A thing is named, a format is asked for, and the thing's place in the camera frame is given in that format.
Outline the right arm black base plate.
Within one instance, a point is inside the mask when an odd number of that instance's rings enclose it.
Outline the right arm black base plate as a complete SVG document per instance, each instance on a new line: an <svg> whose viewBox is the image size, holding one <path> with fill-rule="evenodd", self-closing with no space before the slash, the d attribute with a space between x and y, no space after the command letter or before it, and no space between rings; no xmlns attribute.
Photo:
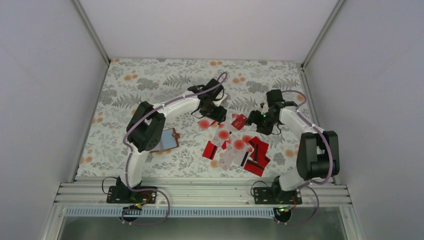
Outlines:
<svg viewBox="0 0 424 240"><path fill-rule="evenodd" d="M302 195L296 191L283 191L272 187L254 187L252 189L256 205L300 205Z"/></svg>

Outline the brown leather card holder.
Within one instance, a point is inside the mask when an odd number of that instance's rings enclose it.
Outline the brown leather card holder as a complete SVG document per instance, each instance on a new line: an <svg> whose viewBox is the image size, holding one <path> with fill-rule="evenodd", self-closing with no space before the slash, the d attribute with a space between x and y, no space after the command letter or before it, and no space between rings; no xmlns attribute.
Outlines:
<svg viewBox="0 0 424 240"><path fill-rule="evenodd" d="M180 134L176 132L175 128L165 129L162 132L160 141L150 152L163 152L178 148L180 146L179 139Z"/></svg>

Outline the red card with gold logo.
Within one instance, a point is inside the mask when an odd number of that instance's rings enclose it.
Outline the red card with gold logo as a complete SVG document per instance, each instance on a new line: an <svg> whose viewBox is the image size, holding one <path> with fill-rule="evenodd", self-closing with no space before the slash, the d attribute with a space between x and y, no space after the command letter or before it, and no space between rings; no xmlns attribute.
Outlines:
<svg viewBox="0 0 424 240"><path fill-rule="evenodd" d="M234 120L231 122L231 126L239 131L245 126L247 119L248 118L243 114L235 114Z"/></svg>

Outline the white card red circle top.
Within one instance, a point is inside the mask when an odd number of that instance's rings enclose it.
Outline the white card red circle top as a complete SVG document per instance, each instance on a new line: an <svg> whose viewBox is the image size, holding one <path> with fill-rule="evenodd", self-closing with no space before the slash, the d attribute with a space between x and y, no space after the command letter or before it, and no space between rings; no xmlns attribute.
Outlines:
<svg viewBox="0 0 424 240"><path fill-rule="evenodd" d="M210 120L209 118L201 119L197 125L201 130L207 130L212 124L213 120Z"/></svg>

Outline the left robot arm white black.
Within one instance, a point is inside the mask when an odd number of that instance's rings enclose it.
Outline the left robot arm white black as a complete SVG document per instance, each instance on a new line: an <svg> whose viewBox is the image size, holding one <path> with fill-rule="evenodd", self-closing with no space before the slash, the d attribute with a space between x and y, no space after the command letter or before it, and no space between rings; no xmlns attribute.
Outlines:
<svg viewBox="0 0 424 240"><path fill-rule="evenodd" d="M142 182L142 164L149 152L161 140L165 124L186 113L199 112L216 122L226 119L227 111L221 106L224 98L223 81L211 79L206 85L194 85L177 97L162 103L139 104L126 128L123 143L129 148L124 172L116 186L119 196L131 203L139 197Z"/></svg>

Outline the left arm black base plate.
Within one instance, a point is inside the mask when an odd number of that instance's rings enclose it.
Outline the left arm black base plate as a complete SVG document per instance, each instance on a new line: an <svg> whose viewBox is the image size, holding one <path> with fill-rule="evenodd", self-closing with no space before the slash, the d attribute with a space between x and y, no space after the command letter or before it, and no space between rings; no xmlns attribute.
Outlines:
<svg viewBox="0 0 424 240"><path fill-rule="evenodd" d="M122 190L118 186L111 186L106 198L108 204L154 204L156 202L157 187L141 186L141 191Z"/></svg>

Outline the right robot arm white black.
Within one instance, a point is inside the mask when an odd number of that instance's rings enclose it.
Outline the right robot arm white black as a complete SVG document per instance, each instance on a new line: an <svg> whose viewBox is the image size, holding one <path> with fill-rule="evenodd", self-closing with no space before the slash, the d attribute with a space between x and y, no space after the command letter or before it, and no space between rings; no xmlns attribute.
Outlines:
<svg viewBox="0 0 424 240"><path fill-rule="evenodd" d="M340 171L338 135L310 122L300 111L305 103L284 100L283 91L273 89L266 93L262 110L251 111L246 120L247 126L255 125L256 132L264 135L284 125L299 140L295 167L275 177L271 186L253 188L256 204L301 204L303 187L323 185Z"/></svg>

